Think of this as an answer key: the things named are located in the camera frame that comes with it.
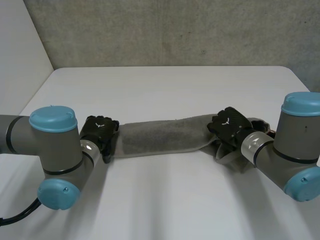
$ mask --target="concrete wall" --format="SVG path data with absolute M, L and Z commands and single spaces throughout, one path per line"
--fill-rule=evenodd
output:
M 23 0 L 0 0 L 0 114 L 18 115 L 52 72 Z
M 285 66 L 320 91 L 320 0 L 24 0 L 54 68 Z

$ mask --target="white wall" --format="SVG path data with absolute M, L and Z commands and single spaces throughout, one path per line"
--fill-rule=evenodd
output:
M 52 72 L 23 0 L 0 0 L 0 114 L 18 115 Z

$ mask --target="fabric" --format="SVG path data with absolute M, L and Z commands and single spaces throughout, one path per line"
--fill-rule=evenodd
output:
M 239 150 L 230 152 L 207 124 L 216 114 L 194 116 L 179 120 L 161 120 L 127 123 L 119 127 L 114 151 L 115 158 L 133 158 L 150 155 L 203 151 L 219 164 L 236 172 L 244 173 L 254 166 Z M 270 130 L 261 119 L 249 118 L 258 131 Z

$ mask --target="black band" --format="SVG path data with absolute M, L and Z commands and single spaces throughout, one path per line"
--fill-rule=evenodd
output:
M 14 129 L 15 124 L 18 122 L 19 119 L 23 118 L 24 116 L 18 116 L 16 117 L 9 125 L 8 130 L 6 131 L 6 136 L 5 136 L 5 141 L 6 141 L 6 145 L 8 147 L 8 149 L 13 153 L 13 154 L 17 154 L 16 150 L 14 149 L 14 147 L 12 146 L 12 142 L 11 142 L 11 133 L 12 133 L 12 129 Z
M 299 158 L 294 158 L 294 157 L 291 157 L 291 156 L 287 156 L 287 155 L 279 152 L 277 149 L 275 149 L 275 147 L 273 147 L 273 151 L 280 158 L 283 158 L 285 160 L 288 160 L 290 162 L 294 162 L 294 163 L 297 163 L 297 164 L 315 164 L 315 163 L 318 162 L 318 158 L 315 158 L 315 159 L 299 159 Z
M 260 151 L 267 145 L 269 144 L 272 144 L 274 141 L 271 140 L 271 141 L 266 141 L 264 144 L 262 144 L 258 149 L 257 151 L 255 151 L 254 153 L 254 156 L 253 156 L 253 164 L 255 167 L 257 167 L 257 164 L 256 164 L 256 161 L 257 161 L 257 157 L 258 157 L 258 154 L 260 153 Z
M 75 166 L 73 166 L 73 167 L 71 167 L 71 168 L 69 168 L 69 169 L 61 170 L 61 171 L 48 171 L 48 170 L 43 169 L 43 172 L 44 172 L 45 174 L 49 174 L 49 175 L 68 174 L 68 173 L 76 170 L 77 168 L 79 168 L 83 162 L 84 162 L 84 158 L 82 158 L 81 161 L 80 161 L 77 165 L 75 165 Z
M 91 161 L 92 166 L 95 167 L 95 162 L 92 159 L 92 157 L 88 153 L 86 153 L 85 151 L 82 151 L 82 154 L 85 155 Z

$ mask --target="black cable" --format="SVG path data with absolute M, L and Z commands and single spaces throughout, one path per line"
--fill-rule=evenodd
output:
M 30 215 L 34 210 L 36 210 L 40 205 L 41 205 L 41 202 L 37 198 L 36 200 L 33 201 L 33 203 L 31 203 L 30 206 L 28 206 L 24 211 L 22 211 L 18 215 L 10 217 L 10 218 L 6 218 L 6 219 L 0 218 L 0 227 L 5 226 L 5 225 L 14 224 L 14 223 L 24 219 L 25 217 Z

